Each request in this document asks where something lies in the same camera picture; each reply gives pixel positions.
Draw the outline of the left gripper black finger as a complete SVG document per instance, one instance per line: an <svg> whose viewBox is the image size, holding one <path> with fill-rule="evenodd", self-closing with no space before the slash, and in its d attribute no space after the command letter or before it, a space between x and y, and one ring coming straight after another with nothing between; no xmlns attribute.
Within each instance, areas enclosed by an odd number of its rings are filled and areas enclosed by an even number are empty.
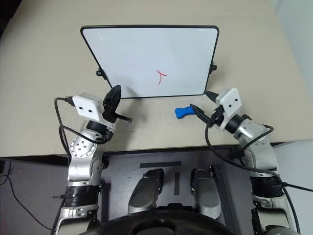
<svg viewBox="0 0 313 235"><path fill-rule="evenodd" d="M120 114L116 114L116 118L118 118L118 119L121 119L121 120L124 120L124 121L126 121L126 122L128 122L128 123L131 123L132 122L132 118L130 118L130 117L126 117L126 116L123 116L123 115L120 115Z"/></svg>
<svg viewBox="0 0 313 235"><path fill-rule="evenodd" d="M121 99L121 86L116 85L106 95L106 105L112 111L115 111L120 103L120 99Z"/></svg>

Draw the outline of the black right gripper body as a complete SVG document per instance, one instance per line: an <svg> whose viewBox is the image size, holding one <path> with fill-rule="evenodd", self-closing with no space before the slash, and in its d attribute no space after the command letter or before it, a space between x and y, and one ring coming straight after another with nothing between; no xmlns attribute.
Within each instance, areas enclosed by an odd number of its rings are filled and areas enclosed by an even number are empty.
<svg viewBox="0 0 313 235"><path fill-rule="evenodd" d="M212 113L209 126L217 125L220 126L224 120L224 108L222 105L218 106Z"/></svg>

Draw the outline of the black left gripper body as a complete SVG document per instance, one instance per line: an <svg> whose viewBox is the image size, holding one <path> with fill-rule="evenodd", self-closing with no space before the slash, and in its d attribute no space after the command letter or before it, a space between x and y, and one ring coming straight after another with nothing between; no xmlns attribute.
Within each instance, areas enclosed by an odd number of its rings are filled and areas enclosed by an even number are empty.
<svg viewBox="0 0 313 235"><path fill-rule="evenodd" d="M105 98L103 100L103 106L104 106L104 112L103 112L103 118L111 123L116 122L116 109L118 107L118 100L114 98Z"/></svg>

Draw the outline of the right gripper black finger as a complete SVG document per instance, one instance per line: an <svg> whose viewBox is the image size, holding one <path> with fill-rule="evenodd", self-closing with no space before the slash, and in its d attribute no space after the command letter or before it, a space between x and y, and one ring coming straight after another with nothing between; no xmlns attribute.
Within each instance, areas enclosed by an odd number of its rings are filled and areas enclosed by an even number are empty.
<svg viewBox="0 0 313 235"><path fill-rule="evenodd" d="M194 111L195 115L202 120L204 123L209 123L210 121L210 117L208 117L204 111L199 108L198 106L194 105L194 104L190 104L192 110Z"/></svg>
<svg viewBox="0 0 313 235"><path fill-rule="evenodd" d="M216 102L218 94L212 91L205 91L204 94L212 101Z"/></svg>

